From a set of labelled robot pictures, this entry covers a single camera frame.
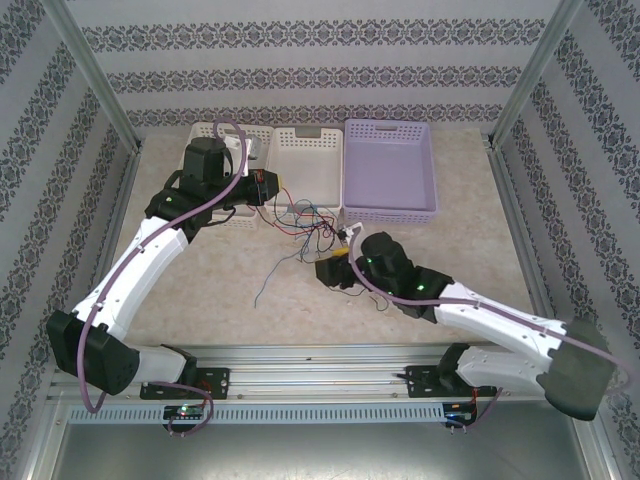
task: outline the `red wire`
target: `red wire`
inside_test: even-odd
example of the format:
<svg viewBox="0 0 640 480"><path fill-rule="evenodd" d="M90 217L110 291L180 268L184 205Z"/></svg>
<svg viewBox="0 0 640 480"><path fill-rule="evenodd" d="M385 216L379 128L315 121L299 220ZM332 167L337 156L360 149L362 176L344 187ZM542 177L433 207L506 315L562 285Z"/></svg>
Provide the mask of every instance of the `red wire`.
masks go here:
<svg viewBox="0 0 640 480"><path fill-rule="evenodd" d="M478 411L478 389L474 388L471 393L471 403L473 403L473 412L471 415L475 415Z"/></svg>
<svg viewBox="0 0 640 480"><path fill-rule="evenodd" d="M296 205L295 202L293 201L293 198L291 198L291 194L289 193L289 190L287 190L286 188L282 187L282 190L284 190L284 193L287 194L287 197L289 198L289 203L291 204L291 208L293 209L293 211L295 213L297 213L298 215L300 215L301 217L313 217L313 216L318 216L320 218L322 218L325 222L327 222L327 218L331 220L331 226L333 227L333 217L328 217L325 215L322 215L320 213L300 213L298 210L296 210Z"/></svg>
<svg viewBox="0 0 640 480"><path fill-rule="evenodd" d="M303 233L310 233L310 232L312 232L313 230L315 230L316 228L318 228L318 227L316 226L316 227L313 227L311 230L305 230L305 231L299 231L299 232L288 232L288 231L286 231L285 229L281 228L281 227L280 227L280 225L276 225L275 223L268 222L268 221L267 221L267 219L266 219L266 218L264 218L262 215L260 215L260 218L262 218L262 220L264 220L264 222L265 222L267 225L271 225L272 227L276 227L276 228L277 228L278 230L280 230L282 233L286 233L287 235L291 235L291 236L302 235Z"/></svg>

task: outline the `lavender storage basket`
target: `lavender storage basket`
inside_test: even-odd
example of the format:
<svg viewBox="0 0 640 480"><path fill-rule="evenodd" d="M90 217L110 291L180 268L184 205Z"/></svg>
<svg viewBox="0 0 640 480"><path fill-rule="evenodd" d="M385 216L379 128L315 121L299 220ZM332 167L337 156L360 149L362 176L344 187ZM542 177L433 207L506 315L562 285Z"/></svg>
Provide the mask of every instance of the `lavender storage basket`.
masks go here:
<svg viewBox="0 0 640 480"><path fill-rule="evenodd" d="M437 215L426 123L347 120L344 145L347 223L426 224Z"/></svg>

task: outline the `white plastic basket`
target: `white plastic basket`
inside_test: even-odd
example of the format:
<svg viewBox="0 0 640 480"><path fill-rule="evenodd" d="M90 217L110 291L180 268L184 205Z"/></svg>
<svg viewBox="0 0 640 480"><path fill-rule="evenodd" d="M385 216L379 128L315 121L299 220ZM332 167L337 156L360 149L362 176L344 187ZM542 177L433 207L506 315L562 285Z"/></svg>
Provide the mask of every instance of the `white plastic basket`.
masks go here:
<svg viewBox="0 0 640 480"><path fill-rule="evenodd" d="M267 168L280 175L282 186L294 202L311 201L338 217L342 208L343 143L342 131L334 128L276 128ZM274 200L266 203L273 221ZM284 193L277 196L275 211L286 223L295 219Z"/></svg>
<svg viewBox="0 0 640 480"><path fill-rule="evenodd" d="M255 135L262 140L262 146L260 147L260 153L256 160L250 160L249 168L265 168L267 159L269 156L269 145L271 143L271 137L273 135L272 127L262 127L259 125L240 125L240 128L244 130L247 135ZM229 135L238 138L234 128L228 123L221 123L218 125L218 135ZM213 137L213 123L199 122L193 125L187 145L191 143L191 140L197 137ZM255 210L250 210L245 205L239 205L236 207L236 214L231 217L226 223L221 224L221 227L236 227L247 228L255 230L260 224L260 216ZM211 220L218 222L227 218L229 214L227 212L216 213L213 212Z"/></svg>

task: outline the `wall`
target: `wall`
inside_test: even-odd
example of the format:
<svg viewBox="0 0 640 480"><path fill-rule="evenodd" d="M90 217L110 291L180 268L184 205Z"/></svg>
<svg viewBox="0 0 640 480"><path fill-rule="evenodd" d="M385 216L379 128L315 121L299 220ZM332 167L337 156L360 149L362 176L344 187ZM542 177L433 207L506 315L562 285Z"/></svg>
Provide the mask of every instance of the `wall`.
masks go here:
<svg viewBox="0 0 640 480"><path fill-rule="evenodd" d="M553 308L598 325L640 369L638 0L580 7L503 145ZM640 385L602 407L640 478Z"/></svg>
<svg viewBox="0 0 640 480"><path fill-rule="evenodd" d="M96 274L128 152L35 0L0 0L0 479L49 384L44 322Z"/></svg>
<svg viewBox="0 0 640 480"><path fill-rule="evenodd" d="M558 0L77 0L141 135L211 121L490 131Z"/></svg>

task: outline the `damask wallpaper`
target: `damask wallpaper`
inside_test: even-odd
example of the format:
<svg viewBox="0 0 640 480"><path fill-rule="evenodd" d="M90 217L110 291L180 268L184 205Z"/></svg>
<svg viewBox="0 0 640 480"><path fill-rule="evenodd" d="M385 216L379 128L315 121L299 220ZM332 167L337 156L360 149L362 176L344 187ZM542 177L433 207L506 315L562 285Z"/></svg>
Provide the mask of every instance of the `damask wallpaper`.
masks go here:
<svg viewBox="0 0 640 480"><path fill-rule="evenodd" d="M1 0L0 15L0 479L9 479L49 384L44 322L97 280L129 152L40 3Z"/></svg>
<svg viewBox="0 0 640 480"><path fill-rule="evenodd" d="M587 1L503 145L557 315L587 318L640 369L638 0ZM640 478L640 385L601 408Z"/></svg>
<svg viewBox="0 0 640 480"><path fill-rule="evenodd" d="M75 0L141 135L244 123L426 120L489 132L558 0Z"/></svg>

